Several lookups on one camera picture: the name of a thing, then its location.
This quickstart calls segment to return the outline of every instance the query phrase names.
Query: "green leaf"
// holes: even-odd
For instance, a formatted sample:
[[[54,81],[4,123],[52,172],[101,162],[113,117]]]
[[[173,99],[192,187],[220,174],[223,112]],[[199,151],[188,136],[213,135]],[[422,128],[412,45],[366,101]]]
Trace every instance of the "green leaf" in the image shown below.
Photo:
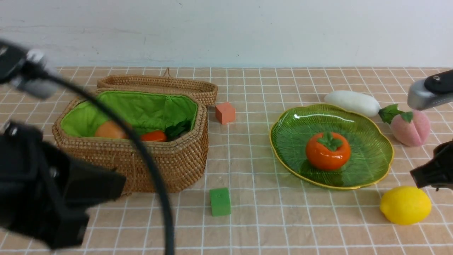
[[[407,123],[410,123],[414,118],[414,113],[413,112],[401,113],[401,118],[405,120]]]
[[[387,107],[382,108],[379,110],[379,116],[384,123],[390,124],[392,123],[393,118],[398,115],[404,113],[398,109],[398,104],[391,104]]]

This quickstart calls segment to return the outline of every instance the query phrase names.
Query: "peach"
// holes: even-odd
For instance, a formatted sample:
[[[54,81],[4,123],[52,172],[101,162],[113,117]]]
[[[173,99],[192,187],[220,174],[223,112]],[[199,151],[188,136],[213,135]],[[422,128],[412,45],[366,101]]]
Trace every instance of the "peach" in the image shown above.
[[[396,115],[390,124],[395,138],[402,144],[409,147],[422,146],[429,133],[431,132],[431,124],[428,116],[421,111],[413,111],[414,117],[410,122],[405,121],[401,114]]]

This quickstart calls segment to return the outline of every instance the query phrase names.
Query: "persimmon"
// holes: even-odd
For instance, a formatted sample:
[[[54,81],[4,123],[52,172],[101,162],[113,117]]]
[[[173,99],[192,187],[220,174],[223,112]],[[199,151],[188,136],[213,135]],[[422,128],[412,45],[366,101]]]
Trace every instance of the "persimmon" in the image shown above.
[[[157,130],[153,132],[146,133],[141,137],[142,141],[154,141],[154,142],[166,142],[167,136],[163,131]]]
[[[318,133],[308,141],[305,155],[317,169],[333,171],[346,164],[351,157],[351,147],[346,138],[338,133]]]

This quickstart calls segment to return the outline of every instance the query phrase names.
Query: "yellow lemon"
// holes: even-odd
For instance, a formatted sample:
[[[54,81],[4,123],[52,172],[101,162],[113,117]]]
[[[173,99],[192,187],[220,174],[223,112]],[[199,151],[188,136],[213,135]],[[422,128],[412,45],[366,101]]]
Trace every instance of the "yellow lemon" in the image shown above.
[[[411,225],[428,217],[431,212],[431,200],[421,189],[400,186],[382,196],[381,212],[392,223]]]

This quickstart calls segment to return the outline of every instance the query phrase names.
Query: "green plate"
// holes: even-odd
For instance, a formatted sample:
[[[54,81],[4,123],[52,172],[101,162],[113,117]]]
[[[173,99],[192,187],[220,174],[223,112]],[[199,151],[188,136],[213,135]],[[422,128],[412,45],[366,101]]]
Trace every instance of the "green plate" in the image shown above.
[[[336,132],[348,140],[351,158],[339,170],[320,171],[308,162],[305,145],[320,132]],[[284,112],[270,130],[270,143],[289,172],[312,184],[338,190],[378,183],[389,173],[394,156],[392,144],[372,120],[324,103]]]

